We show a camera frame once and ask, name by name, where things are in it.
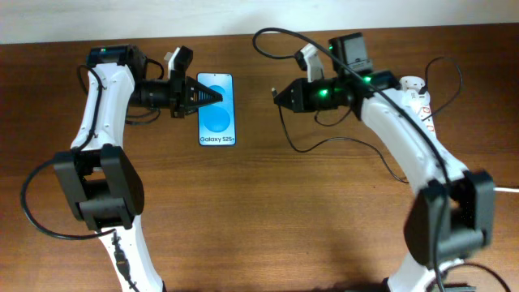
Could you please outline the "blue screen smartphone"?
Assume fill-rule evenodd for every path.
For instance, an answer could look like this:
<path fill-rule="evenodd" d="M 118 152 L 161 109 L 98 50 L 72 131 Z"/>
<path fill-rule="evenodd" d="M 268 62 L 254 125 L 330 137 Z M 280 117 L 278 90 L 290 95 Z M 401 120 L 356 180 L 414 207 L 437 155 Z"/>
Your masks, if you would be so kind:
<path fill-rule="evenodd" d="M 237 142 L 234 112 L 234 78 L 230 73 L 200 72 L 197 80 L 222 95 L 223 100 L 199 109 L 199 144 L 230 147 Z"/>

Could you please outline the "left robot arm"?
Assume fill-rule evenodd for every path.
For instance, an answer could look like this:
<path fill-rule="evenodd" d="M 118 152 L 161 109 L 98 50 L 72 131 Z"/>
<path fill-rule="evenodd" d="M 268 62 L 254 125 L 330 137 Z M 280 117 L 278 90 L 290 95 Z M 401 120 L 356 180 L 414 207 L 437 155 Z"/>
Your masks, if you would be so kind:
<path fill-rule="evenodd" d="M 90 50 L 88 99 L 68 152 L 55 156 L 54 170 L 74 217 L 101 241 L 124 291 L 163 291 L 144 239 L 144 186 L 123 149 L 131 106 L 167 109 L 185 118 L 222 101 L 220 93 L 187 76 L 193 52 L 178 47 L 165 56 L 168 71 L 147 79 L 148 58 L 134 45 Z"/>

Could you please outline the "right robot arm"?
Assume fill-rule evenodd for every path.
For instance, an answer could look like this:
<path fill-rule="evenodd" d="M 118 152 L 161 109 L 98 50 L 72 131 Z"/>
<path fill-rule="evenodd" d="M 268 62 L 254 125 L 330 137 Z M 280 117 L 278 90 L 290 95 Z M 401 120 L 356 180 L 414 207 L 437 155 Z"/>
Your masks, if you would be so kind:
<path fill-rule="evenodd" d="M 361 33 L 308 41 L 293 59 L 306 76 L 273 97 L 280 110 L 311 113 L 347 107 L 384 143 L 415 199 L 404 226 L 408 249 L 382 291 L 445 290 L 445 275 L 491 244 L 495 184 L 473 172 L 431 130 L 430 95 L 418 77 L 375 71 Z"/>

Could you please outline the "white USB charger plug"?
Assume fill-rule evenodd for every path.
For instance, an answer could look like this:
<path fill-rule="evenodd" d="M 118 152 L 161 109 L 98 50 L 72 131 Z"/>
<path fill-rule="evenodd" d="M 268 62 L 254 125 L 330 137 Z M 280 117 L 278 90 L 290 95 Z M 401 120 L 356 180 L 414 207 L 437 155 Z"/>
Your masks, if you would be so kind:
<path fill-rule="evenodd" d="M 430 104 L 429 92 L 420 93 L 414 89 L 405 91 L 405 104 L 410 107 L 423 107 Z"/>

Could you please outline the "white power strip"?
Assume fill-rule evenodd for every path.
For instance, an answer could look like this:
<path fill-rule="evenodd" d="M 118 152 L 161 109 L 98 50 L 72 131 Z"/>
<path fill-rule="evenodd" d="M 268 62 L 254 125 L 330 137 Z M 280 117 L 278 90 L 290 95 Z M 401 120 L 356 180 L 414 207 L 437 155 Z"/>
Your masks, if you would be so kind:
<path fill-rule="evenodd" d="M 410 107 L 426 129 L 436 137 L 435 125 L 431 116 L 430 93 L 427 90 L 420 93 L 425 86 L 425 81 L 417 76 L 404 76 L 400 78 L 400 84 L 403 92 L 402 104 Z"/>

